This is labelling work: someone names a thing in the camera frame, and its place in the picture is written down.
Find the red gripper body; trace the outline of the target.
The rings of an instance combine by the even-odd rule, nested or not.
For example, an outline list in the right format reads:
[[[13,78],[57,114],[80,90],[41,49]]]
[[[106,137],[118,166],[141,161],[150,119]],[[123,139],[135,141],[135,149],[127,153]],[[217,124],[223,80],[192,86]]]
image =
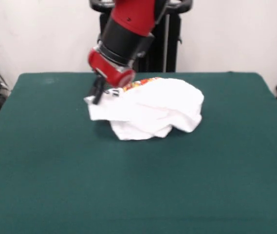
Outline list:
[[[132,68],[119,66],[107,60],[99,52],[98,46],[90,50],[88,63],[93,71],[103,76],[113,87],[124,87],[135,78],[135,71]]]

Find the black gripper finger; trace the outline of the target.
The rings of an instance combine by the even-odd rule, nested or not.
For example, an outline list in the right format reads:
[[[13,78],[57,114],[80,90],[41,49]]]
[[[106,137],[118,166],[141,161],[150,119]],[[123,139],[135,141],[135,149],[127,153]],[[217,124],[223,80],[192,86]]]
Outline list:
[[[101,77],[97,77],[93,84],[92,87],[89,91],[89,96],[95,96],[96,98],[99,97],[102,93],[102,78]]]
[[[102,93],[101,93],[101,95],[99,96],[99,97],[95,97],[94,96],[94,99],[93,99],[93,101],[92,101],[92,103],[94,104],[94,105],[97,105],[99,102],[100,102],[100,100],[101,100],[101,97],[102,97],[102,95],[103,95],[103,93],[104,93],[104,91],[105,91],[105,85],[106,85],[106,82],[103,80],[102,81]]]

